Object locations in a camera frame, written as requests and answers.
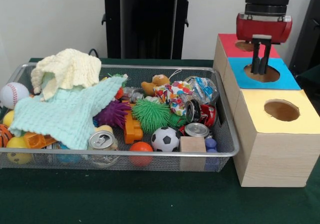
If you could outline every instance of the white wall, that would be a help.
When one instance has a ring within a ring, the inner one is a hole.
[[[234,33],[236,16],[245,0],[189,0],[189,28],[183,58],[213,59],[218,33]],[[294,26],[278,51],[289,63],[309,0],[290,0]],[[29,60],[72,47],[94,47],[106,56],[106,30],[101,26],[104,0],[0,0],[0,85],[8,74]]]

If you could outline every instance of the orange toy block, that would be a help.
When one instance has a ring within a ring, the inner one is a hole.
[[[142,140],[144,133],[140,127],[140,122],[134,120],[131,111],[126,111],[125,126],[124,126],[124,142],[125,144],[133,144],[134,141]]]
[[[44,136],[41,134],[31,133],[31,132],[27,132],[23,138],[28,148],[33,148],[33,149],[44,148],[56,142],[56,140],[52,138],[50,135]]]

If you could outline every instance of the metal basket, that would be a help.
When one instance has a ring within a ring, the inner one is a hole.
[[[32,90],[31,71],[36,63],[20,66],[9,82],[19,82]],[[41,168],[41,169],[102,169],[102,170],[148,170],[148,171],[207,171],[219,172],[228,159],[237,154],[239,140],[230,113],[219,73],[211,68],[195,67],[151,67],[102,65],[100,79],[108,74],[127,74],[127,86],[140,87],[141,82],[150,81],[156,74],[170,76],[177,69],[171,81],[184,80],[190,76],[210,78],[220,92],[216,103],[218,119],[212,127],[213,138],[217,141],[218,153],[182,153],[182,152],[130,152],[130,145],[124,142],[123,130],[114,128],[119,151],[88,151],[88,150],[54,150],[54,149],[12,149],[0,148],[0,168]],[[151,135],[145,134],[143,141],[150,143]],[[8,160],[7,155],[27,158],[31,161],[18,165]],[[152,159],[146,167],[137,167],[133,160]]]

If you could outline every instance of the clear plastic bag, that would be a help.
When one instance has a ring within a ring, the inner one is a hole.
[[[219,97],[215,84],[208,78],[189,77],[185,80],[191,86],[193,97],[200,105],[208,104],[214,106]]]

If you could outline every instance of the baseball stitching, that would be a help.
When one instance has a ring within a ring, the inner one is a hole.
[[[12,94],[13,94],[13,105],[15,106],[18,103],[18,93],[16,90],[16,87],[14,87],[12,84],[8,84],[8,87],[11,88]]]

